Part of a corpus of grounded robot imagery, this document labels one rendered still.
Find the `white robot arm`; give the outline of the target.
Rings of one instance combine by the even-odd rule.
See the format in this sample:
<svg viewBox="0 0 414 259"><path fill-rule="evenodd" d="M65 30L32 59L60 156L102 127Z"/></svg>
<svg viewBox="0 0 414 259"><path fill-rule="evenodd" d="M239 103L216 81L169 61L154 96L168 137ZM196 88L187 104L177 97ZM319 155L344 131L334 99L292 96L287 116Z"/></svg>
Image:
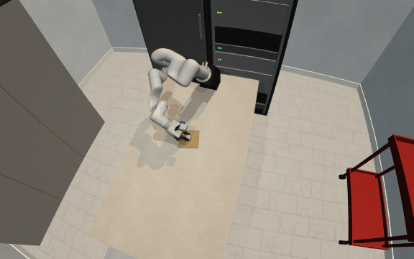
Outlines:
<svg viewBox="0 0 414 259"><path fill-rule="evenodd" d="M179 85L188 87L193 78L200 82L208 81L211 77L211 70L207 61L205 65L202 63L201 66L195 60L186 60L182 55L166 48L154 51L151 54L151 59L155 64L162 66L162 70L153 68L148 72L151 88L149 107L152 112L149 118L166 130L171 125L172 120L164 115L168 103L165 100L159 101L163 89L162 82L165 82L169 77ZM201 78L201 80L197 78Z"/></svg>

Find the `tan mat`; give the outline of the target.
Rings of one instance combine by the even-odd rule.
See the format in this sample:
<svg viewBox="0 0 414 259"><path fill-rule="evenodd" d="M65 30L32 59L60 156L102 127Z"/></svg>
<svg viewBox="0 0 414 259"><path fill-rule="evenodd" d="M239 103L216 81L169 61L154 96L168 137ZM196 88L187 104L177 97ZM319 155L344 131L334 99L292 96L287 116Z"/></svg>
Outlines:
<svg viewBox="0 0 414 259"><path fill-rule="evenodd" d="M183 139L179 140L178 148L198 148L199 142L199 130L186 130L190 135L190 141L185 141Z"/></svg>

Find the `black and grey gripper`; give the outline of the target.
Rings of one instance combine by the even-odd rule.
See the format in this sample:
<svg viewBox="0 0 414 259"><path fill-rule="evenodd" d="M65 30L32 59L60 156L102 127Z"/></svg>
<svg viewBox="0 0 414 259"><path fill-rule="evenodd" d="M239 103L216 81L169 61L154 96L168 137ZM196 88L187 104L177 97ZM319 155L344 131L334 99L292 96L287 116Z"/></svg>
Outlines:
<svg viewBox="0 0 414 259"><path fill-rule="evenodd" d="M181 140L181 139L183 139L183 140L185 140L185 141L188 141L189 139L187 138L187 137L184 137L184 136L182 136L181 135L181 133L183 132L183 131L180 131L180 130L176 130L175 131L175 128L178 126L178 125L180 125L180 123L179 122L177 122L177 121L175 121L175 120L173 120L172 119L172 122L171 122L171 125L165 130L170 136L172 136L173 138L175 138L177 141L179 141L179 140ZM170 129L172 129L172 131L170 131ZM186 132L183 132L185 135L190 135L187 131ZM178 138L179 137L179 138Z"/></svg>

